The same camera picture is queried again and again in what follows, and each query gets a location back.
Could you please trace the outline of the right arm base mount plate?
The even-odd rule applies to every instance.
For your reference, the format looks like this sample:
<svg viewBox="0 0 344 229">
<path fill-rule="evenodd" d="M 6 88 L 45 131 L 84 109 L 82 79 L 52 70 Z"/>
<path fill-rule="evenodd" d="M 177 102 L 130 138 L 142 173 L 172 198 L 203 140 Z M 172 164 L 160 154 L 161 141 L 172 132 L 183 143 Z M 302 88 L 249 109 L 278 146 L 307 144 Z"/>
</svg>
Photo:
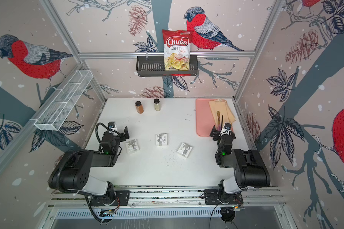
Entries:
<svg viewBox="0 0 344 229">
<path fill-rule="evenodd" d="M 217 205 L 218 203 L 221 203 L 223 205 L 243 204 L 241 192 L 235 194 L 227 194 L 225 192 L 219 192 L 217 189 L 205 189 L 203 198 L 206 205 Z"/>
</svg>

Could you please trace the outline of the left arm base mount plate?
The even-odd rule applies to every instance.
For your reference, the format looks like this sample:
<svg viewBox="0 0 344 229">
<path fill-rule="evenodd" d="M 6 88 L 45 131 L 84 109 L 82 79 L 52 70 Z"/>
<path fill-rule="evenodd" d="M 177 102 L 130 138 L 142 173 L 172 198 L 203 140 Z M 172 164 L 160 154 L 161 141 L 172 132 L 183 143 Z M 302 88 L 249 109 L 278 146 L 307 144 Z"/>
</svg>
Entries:
<svg viewBox="0 0 344 229">
<path fill-rule="evenodd" d="M 90 199 L 92 207 L 117 207 L 127 206 L 129 202 L 130 191 L 110 191 L 103 196 L 93 196 Z"/>
</svg>

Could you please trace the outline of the white lift-off box lid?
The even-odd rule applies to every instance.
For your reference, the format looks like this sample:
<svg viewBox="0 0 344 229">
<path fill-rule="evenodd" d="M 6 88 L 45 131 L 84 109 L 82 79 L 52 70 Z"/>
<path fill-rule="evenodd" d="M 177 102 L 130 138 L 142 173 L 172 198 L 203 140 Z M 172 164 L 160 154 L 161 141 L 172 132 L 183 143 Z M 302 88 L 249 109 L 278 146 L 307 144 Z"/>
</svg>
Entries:
<svg viewBox="0 0 344 229">
<path fill-rule="evenodd" d="M 177 154 L 183 156 L 184 158 L 188 158 L 192 150 L 193 150 L 192 146 L 190 146 L 187 143 L 182 142 L 176 152 Z"/>
</svg>

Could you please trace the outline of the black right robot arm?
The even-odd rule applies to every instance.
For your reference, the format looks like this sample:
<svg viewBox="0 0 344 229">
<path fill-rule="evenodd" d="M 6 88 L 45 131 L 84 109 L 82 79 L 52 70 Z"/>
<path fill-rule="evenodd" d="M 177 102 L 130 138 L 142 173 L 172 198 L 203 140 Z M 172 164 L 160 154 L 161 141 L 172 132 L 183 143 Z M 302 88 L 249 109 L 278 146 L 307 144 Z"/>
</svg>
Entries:
<svg viewBox="0 0 344 229">
<path fill-rule="evenodd" d="M 233 148 L 236 135 L 230 129 L 217 130 L 213 127 L 210 136 L 217 142 L 215 160 L 221 168 L 233 169 L 233 176 L 220 181 L 217 197 L 223 202 L 230 202 L 246 188 L 267 188 L 270 186 L 270 175 L 257 150 Z"/>
</svg>

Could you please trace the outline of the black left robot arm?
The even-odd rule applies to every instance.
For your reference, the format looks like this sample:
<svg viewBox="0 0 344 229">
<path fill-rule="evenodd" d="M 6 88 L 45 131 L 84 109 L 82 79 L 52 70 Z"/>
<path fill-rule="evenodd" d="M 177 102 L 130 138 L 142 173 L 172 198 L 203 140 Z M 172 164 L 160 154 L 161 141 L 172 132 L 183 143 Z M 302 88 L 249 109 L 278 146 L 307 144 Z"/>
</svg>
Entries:
<svg viewBox="0 0 344 229">
<path fill-rule="evenodd" d="M 95 128 L 99 148 L 65 152 L 49 177 L 50 188 L 61 193 L 83 195 L 92 207 L 127 206 L 129 191 L 116 191 L 109 181 L 90 174 L 92 168 L 110 168 L 116 165 L 121 154 L 121 142 L 130 138 L 128 128 L 120 133 L 114 123 L 105 126 L 98 123 Z"/>
</svg>

